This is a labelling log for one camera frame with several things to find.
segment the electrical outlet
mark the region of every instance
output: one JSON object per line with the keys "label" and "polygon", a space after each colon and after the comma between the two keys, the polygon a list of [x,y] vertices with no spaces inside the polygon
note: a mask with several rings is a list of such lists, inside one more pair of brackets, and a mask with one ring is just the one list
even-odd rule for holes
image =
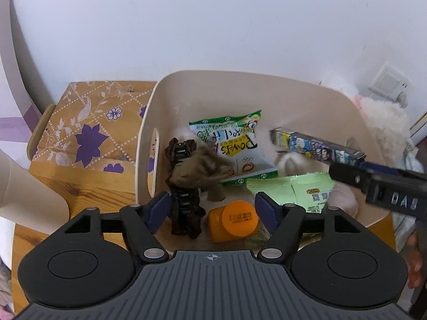
{"label": "electrical outlet", "polygon": [[378,72],[369,89],[393,102],[406,97],[412,88],[409,79],[387,64]]}

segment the orange bottle cap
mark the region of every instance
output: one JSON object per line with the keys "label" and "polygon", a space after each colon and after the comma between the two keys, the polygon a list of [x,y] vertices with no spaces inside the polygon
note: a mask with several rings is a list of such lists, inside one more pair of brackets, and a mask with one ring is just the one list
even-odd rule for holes
{"label": "orange bottle cap", "polygon": [[233,236],[246,237],[258,225],[255,207],[246,201],[235,201],[227,205],[222,215],[223,227]]}

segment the green snack package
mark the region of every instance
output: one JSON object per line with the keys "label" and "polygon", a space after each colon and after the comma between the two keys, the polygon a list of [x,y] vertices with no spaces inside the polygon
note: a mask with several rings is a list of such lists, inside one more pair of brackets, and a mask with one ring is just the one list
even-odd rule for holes
{"label": "green snack package", "polygon": [[334,183],[327,172],[320,172],[276,179],[249,179],[246,187],[253,196],[264,191],[279,204],[295,203],[309,213],[320,213]]}
{"label": "green snack package", "polygon": [[224,186],[242,185],[248,178],[277,177],[255,137],[261,111],[239,117],[225,116],[190,122],[189,128],[220,157],[232,162]]}

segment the beige plastic container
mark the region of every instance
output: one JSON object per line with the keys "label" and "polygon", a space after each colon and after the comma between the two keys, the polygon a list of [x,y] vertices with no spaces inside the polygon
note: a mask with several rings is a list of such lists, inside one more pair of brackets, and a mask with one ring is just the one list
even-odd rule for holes
{"label": "beige plastic container", "polygon": [[65,224],[67,202],[0,150],[0,216],[51,234]]}
{"label": "beige plastic container", "polygon": [[[137,169],[135,177],[136,201],[150,201],[147,186],[147,164],[152,152],[152,135],[157,139],[152,194],[169,189],[164,149],[170,139],[179,141],[196,139],[190,131],[189,122],[225,115],[245,115],[262,110],[256,127],[256,136],[266,157],[274,162],[276,147],[270,142],[268,132],[277,127],[286,127],[314,137],[345,145],[354,138],[360,149],[367,153],[367,161],[383,164],[381,152],[368,131],[359,111],[342,93],[289,78],[265,74],[228,71],[180,71],[159,81],[147,105],[146,114],[139,132]],[[383,219],[388,211],[364,202],[364,195],[354,189],[359,201],[357,220],[370,226]],[[201,206],[208,212],[233,201],[253,203],[251,194],[244,186],[227,188],[223,202],[212,203],[201,196]],[[245,248],[242,241],[212,243],[208,229],[203,223],[202,234],[195,240],[172,236],[167,218],[156,237],[170,252],[186,250],[233,250]]]}

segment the beige plastic basket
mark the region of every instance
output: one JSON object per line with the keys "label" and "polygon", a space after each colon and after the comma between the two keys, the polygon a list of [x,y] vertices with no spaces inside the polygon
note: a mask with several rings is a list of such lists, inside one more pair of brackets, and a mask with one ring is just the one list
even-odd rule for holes
{"label": "beige plastic basket", "polygon": [[[229,71],[180,71],[157,83],[148,102],[138,136],[137,169],[135,177],[136,201],[145,204],[152,198],[147,185],[147,165],[150,152],[155,149],[153,189],[151,193],[168,190],[164,149],[170,139],[197,139],[188,123],[224,115],[245,115],[262,110],[255,130],[258,143],[272,162],[276,148],[269,138],[269,130],[287,127],[294,131],[345,145],[353,137],[360,149],[367,153],[367,161],[383,164],[379,147],[368,131],[359,111],[342,93],[315,84],[265,74]],[[152,136],[157,140],[153,148]],[[364,196],[354,189],[359,201],[357,220],[370,226],[383,219],[388,212],[364,202]],[[227,188],[227,198],[212,203],[201,195],[201,206],[210,209],[225,206],[235,200],[253,203],[244,186]],[[170,252],[184,250],[233,250],[245,248],[243,241],[212,243],[206,222],[202,234],[195,240],[172,236],[167,218],[156,237]]]}

